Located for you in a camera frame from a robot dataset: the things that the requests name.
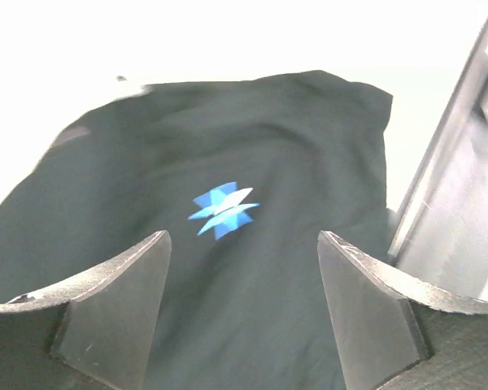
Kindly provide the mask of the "black t shirt blue logo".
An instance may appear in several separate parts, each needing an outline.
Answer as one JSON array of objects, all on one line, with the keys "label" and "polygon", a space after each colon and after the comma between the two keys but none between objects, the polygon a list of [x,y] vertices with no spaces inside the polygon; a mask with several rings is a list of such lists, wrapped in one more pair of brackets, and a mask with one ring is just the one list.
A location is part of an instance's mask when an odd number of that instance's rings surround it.
[{"label": "black t shirt blue logo", "polygon": [[86,113],[0,205],[0,301],[165,230],[145,388],[344,388],[317,240],[386,255],[392,101],[308,71],[156,84]]}]

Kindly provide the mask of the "aluminium frame rail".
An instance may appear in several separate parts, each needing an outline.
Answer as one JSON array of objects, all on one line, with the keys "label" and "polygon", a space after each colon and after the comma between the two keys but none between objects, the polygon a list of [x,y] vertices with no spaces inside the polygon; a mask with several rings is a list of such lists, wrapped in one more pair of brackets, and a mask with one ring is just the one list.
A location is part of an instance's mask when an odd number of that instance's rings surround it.
[{"label": "aluminium frame rail", "polygon": [[488,17],[399,211],[393,264],[488,301]]}]

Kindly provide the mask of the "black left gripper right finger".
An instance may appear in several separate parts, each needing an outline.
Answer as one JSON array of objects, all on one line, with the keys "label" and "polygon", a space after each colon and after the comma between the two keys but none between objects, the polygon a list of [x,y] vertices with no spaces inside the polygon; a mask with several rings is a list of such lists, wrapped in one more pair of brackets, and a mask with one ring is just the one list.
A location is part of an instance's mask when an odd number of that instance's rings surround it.
[{"label": "black left gripper right finger", "polygon": [[318,237],[346,388],[488,389],[488,302],[463,297]]}]

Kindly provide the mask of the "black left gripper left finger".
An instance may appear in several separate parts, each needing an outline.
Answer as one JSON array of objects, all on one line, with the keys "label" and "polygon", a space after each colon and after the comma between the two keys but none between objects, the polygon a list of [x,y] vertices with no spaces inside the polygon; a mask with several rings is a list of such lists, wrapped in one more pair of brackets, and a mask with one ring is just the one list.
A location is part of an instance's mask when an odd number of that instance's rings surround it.
[{"label": "black left gripper left finger", "polygon": [[139,389],[172,241],[123,253],[0,304],[0,390]]}]

